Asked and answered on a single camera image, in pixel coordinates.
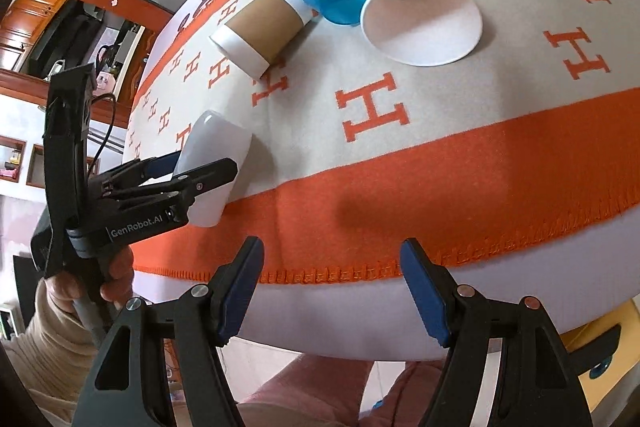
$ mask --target black cable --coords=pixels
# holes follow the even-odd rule
[[[391,416],[391,427],[396,427],[396,415],[398,414],[398,408],[400,407],[400,399],[402,398],[402,393],[404,393],[405,388],[409,385],[409,381],[411,380],[411,377],[414,375],[415,370],[418,369],[418,363],[414,365],[411,372],[409,373],[409,376],[406,377],[406,382],[404,386],[402,386],[400,393],[398,393],[398,399],[396,400],[396,405],[394,406],[394,413]]]
[[[107,144],[107,141],[111,136],[111,131],[113,130],[113,124],[116,121],[116,96],[112,92],[106,92],[105,94],[96,96],[91,101],[91,105],[94,105],[94,103],[99,102],[100,100],[107,100],[107,99],[111,100],[111,104],[113,106],[113,111],[111,113],[111,123],[109,124],[107,133],[104,135],[104,140],[102,140],[100,147],[98,147],[98,152],[95,154],[94,159],[91,161],[91,165],[89,165],[89,174],[91,174],[91,172],[94,170],[95,163],[98,161],[98,158],[100,157],[100,153],[102,152],[102,149],[104,149],[104,146]]]

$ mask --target table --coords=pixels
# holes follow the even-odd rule
[[[482,40],[455,64],[424,70],[397,64],[368,47],[359,28],[316,20],[285,54],[280,70],[260,83],[225,62],[207,40],[247,0],[190,0],[152,52],[124,159],[180,149],[190,124],[212,108],[251,129],[254,142],[216,227],[224,225],[216,233],[226,235],[212,240],[211,248],[227,245],[231,255],[241,232],[257,230],[268,238],[273,263],[273,234],[265,223],[273,217],[271,222],[286,229],[286,216],[299,234],[278,230],[281,255],[287,249],[321,250],[323,239],[351,248],[357,233],[375,250],[406,220],[420,223],[415,235],[423,244],[433,241],[429,246],[440,248],[437,261],[461,265],[452,269],[459,282],[494,299],[537,295],[559,331],[586,323],[640,293],[633,167],[640,145],[630,131],[640,114],[640,0],[476,2],[484,18]],[[386,88],[367,91],[374,107],[398,114],[402,107],[406,121],[353,128],[379,116],[352,102],[366,94],[365,86]],[[435,155],[428,169],[420,163],[425,154]],[[341,184],[324,192],[314,186],[315,197],[304,200],[281,190],[323,176],[338,176],[334,181]],[[402,185],[406,180],[412,184]],[[562,184],[555,186],[558,180]],[[371,190],[372,184],[380,190]],[[523,195],[512,204],[519,190]],[[265,194],[278,194],[279,204],[260,214],[251,205]],[[342,211],[333,204],[336,194],[348,203]],[[321,208],[318,201],[331,197],[329,211]],[[580,206],[591,197],[601,204]],[[385,205],[393,198],[424,207],[400,206],[391,215]],[[545,220],[550,203],[539,201],[561,201],[569,210],[562,208],[562,219]],[[358,219],[369,216],[369,208],[391,215],[393,226],[376,221],[363,227]],[[424,220],[416,221],[422,211]],[[314,212],[321,232],[296,221]],[[456,220],[448,225],[450,216]],[[334,219],[335,234],[327,219]],[[523,219],[542,221],[529,233]],[[500,236],[509,227],[517,233]],[[484,230],[500,239],[483,247],[478,233]],[[185,245],[195,233],[189,229],[187,235],[166,234],[136,245],[134,289],[157,301],[180,295],[193,284],[185,279],[202,279],[202,265],[185,261],[193,257]],[[475,247],[451,248],[459,237]],[[258,286],[241,336],[356,359],[442,356],[426,336],[403,280],[393,277],[398,267],[392,256],[372,271],[379,280],[353,282],[355,265],[335,274],[313,272],[315,282],[338,282],[343,275],[349,281],[329,285],[281,284],[305,282],[307,272],[269,271],[263,281],[275,284]]]

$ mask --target pink pants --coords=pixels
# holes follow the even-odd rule
[[[442,362],[408,362],[382,405],[358,420],[373,362],[300,355],[251,395],[268,403],[349,427],[416,427],[433,395]]]

